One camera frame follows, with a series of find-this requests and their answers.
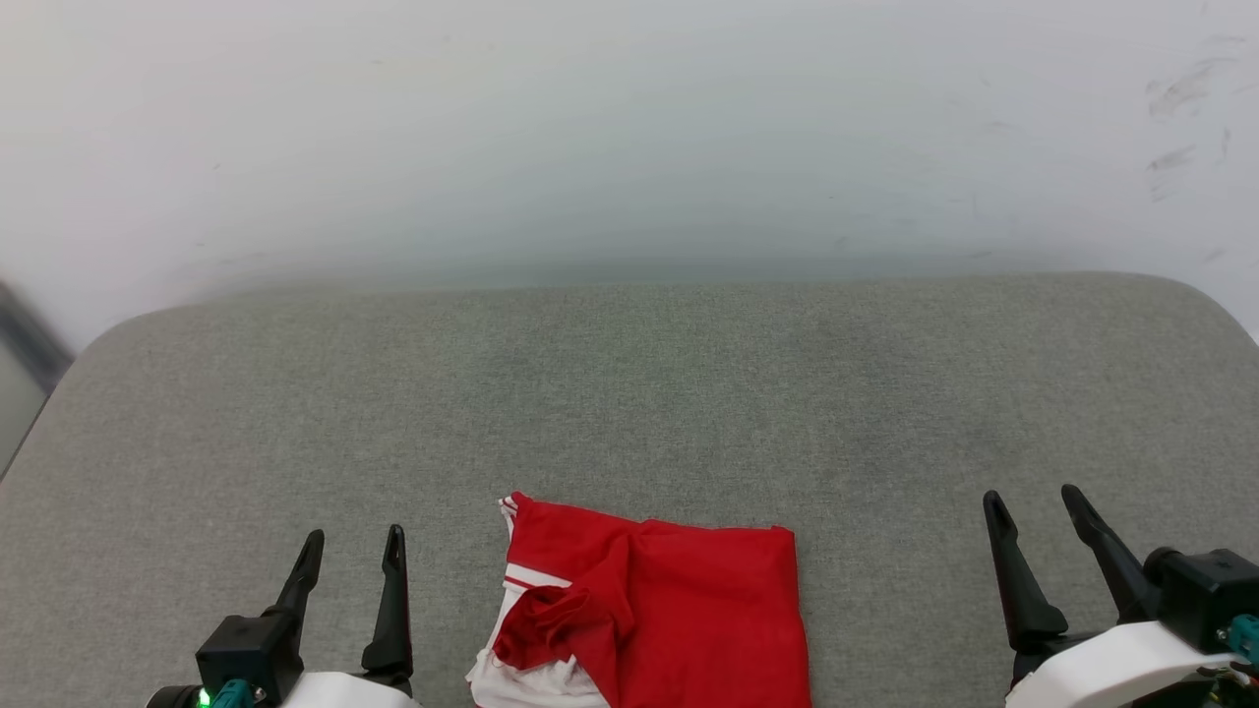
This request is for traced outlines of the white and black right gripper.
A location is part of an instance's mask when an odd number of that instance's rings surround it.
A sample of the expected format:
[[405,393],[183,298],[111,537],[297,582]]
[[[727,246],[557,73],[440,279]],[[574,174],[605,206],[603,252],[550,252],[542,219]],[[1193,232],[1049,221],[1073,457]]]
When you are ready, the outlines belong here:
[[[1199,678],[1200,669],[1226,671],[1241,661],[1236,653],[1204,654],[1156,622],[1161,590],[1147,578],[1141,561],[1079,488],[1065,484],[1060,493],[1076,537],[1097,557],[1119,626],[1044,661],[1037,671],[1017,682],[1003,704],[1128,707],[1178,682]],[[1035,653],[1040,645],[1065,636],[1065,615],[1047,601],[1036,582],[1019,547],[1017,525],[997,490],[985,493],[982,510],[1010,648]]]

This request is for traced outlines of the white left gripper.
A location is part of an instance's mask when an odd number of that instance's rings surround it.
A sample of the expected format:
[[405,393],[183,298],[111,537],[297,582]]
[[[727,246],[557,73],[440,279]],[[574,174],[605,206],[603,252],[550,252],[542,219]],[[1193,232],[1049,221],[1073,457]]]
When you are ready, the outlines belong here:
[[[303,619],[308,595],[319,586],[327,535],[312,530],[264,616]],[[414,671],[405,534],[392,524],[381,559],[384,583],[371,641],[361,654],[360,677],[342,671],[308,671],[283,700],[285,708],[417,708],[421,703],[381,682],[410,682]]]

